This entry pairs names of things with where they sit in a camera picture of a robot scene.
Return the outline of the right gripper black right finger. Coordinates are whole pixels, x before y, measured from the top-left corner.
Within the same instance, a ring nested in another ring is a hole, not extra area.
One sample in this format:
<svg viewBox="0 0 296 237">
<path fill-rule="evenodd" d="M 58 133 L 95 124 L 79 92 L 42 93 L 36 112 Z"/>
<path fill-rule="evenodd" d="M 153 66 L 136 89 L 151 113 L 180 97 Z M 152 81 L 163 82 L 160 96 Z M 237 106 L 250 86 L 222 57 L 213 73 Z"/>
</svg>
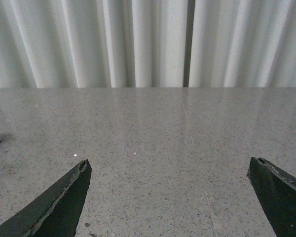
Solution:
<svg viewBox="0 0 296 237">
<path fill-rule="evenodd" d="M 252 157 L 247 177 L 278 237 L 296 237 L 296 178 L 264 158 Z"/>
</svg>

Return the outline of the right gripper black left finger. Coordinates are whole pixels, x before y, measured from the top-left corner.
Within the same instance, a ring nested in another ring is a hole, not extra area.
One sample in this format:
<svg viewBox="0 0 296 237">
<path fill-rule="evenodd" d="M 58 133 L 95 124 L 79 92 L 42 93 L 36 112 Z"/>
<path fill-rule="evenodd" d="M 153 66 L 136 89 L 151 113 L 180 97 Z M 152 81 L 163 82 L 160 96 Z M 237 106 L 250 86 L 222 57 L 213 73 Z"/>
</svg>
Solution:
<svg viewBox="0 0 296 237">
<path fill-rule="evenodd" d="M 46 191 L 0 225 L 0 237 L 74 237 L 92 168 L 82 160 Z"/>
</svg>

